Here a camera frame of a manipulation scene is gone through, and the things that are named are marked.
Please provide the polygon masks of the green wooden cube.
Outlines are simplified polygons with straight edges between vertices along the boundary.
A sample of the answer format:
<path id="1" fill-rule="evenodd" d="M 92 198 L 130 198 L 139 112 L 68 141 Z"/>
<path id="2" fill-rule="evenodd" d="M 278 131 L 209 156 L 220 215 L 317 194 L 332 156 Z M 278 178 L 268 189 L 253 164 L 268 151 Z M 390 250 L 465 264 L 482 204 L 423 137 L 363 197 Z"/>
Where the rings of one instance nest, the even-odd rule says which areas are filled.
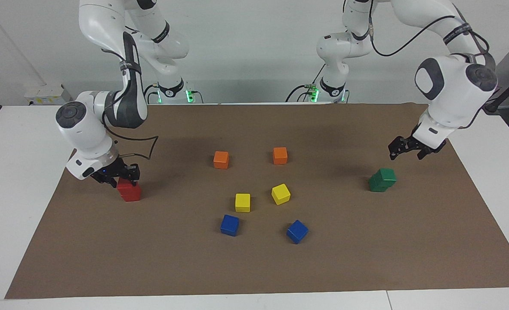
<path id="1" fill-rule="evenodd" d="M 397 177 L 393 169 L 382 167 L 373 175 L 374 182 L 376 186 L 382 188 L 390 188 L 392 187 L 396 181 Z"/>
<path id="2" fill-rule="evenodd" d="M 386 192 L 396 183 L 396 178 L 386 178 L 380 174 L 373 174 L 368 181 L 371 192 Z"/>

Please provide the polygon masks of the black metal stand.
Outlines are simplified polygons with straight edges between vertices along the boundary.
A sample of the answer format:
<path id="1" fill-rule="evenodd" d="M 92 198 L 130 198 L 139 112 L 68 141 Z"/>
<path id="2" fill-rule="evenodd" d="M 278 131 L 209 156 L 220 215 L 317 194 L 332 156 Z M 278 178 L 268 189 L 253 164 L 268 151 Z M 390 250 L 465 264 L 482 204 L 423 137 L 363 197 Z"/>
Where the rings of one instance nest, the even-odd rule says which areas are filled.
<path id="1" fill-rule="evenodd" d="M 502 92 L 495 99 L 489 100 L 490 103 L 486 103 L 483 106 L 483 110 L 486 114 L 492 115 L 495 114 L 500 107 L 500 105 L 509 97 L 509 86 L 506 88 L 504 92 Z"/>

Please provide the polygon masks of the beige box with yellow labels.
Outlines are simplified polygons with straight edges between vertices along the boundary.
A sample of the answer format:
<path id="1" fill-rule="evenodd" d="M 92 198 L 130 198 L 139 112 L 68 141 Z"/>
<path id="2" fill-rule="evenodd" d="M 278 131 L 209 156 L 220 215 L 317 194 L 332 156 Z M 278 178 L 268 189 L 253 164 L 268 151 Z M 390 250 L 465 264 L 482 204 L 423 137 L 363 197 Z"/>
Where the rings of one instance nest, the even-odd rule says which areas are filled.
<path id="1" fill-rule="evenodd" d="M 26 90 L 24 99 L 29 105 L 63 105 L 73 101 L 63 84 L 30 87 Z"/>

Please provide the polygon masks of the blue wooden cube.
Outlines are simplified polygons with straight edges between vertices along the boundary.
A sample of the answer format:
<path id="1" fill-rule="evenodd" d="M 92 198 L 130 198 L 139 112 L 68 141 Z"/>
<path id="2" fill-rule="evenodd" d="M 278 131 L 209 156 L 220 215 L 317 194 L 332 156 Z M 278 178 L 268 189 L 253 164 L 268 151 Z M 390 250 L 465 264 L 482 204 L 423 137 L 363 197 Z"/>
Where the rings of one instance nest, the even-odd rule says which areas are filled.
<path id="1" fill-rule="evenodd" d="M 232 216 L 230 214 L 225 214 L 222 218 L 219 230 L 222 234 L 236 237 L 239 232 L 239 224 L 240 220 L 238 217 Z"/>
<path id="2" fill-rule="evenodd" d="M 308 232 L 309 228 L 303 222 L 295 220 L 288 226 L 286 235 L 293 244 L 298 245 L 303 241 Z"/>

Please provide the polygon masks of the yellow wooden cube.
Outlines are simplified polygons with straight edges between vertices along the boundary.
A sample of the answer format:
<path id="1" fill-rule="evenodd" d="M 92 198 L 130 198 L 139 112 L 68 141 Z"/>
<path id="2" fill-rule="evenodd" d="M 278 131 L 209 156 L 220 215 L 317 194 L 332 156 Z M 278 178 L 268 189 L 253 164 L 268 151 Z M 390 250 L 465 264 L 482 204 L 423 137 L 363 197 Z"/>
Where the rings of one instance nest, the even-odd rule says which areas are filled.
<path id="1" fill-rule="evenodd" d="M 281 205 L 289 202 L 291 194 L 286 184 L 280 184 L 271 189 L 271 196 L 276 205 Z"/>
<path id="2" fill-rule="evenodd" d="M 251 212 L 251 195 L 249 193 L 235 194 L 234 209 L 237 213 Z"/>

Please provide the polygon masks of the brown paper table mat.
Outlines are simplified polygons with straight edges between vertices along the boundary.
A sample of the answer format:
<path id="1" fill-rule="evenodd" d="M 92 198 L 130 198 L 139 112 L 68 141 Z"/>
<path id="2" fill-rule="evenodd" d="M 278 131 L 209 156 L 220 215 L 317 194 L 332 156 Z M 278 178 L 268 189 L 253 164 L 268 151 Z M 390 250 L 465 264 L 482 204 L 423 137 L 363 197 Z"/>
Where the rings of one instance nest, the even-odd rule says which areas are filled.
<path id="1" fill-rule="evenodd" d="M 150 106 L 142 199 L 64 171 L 8 299 L 509 287 L 509 243 L 453 147 L 389 159 L 421 104 Z M 273 164 L 286 147 L 288 163 Z M 229 153 L 228 169 L 213 166 Z M 371 192 L 380 168 L 397 181 Z M 271 189 L 286 184 L 276 205 Z M 251 195 L 237 213 L 235 194 Z M 225 214 L 239 232 L 220 232 Z M 298 245 L 286 235 L 300 220 Z"/>

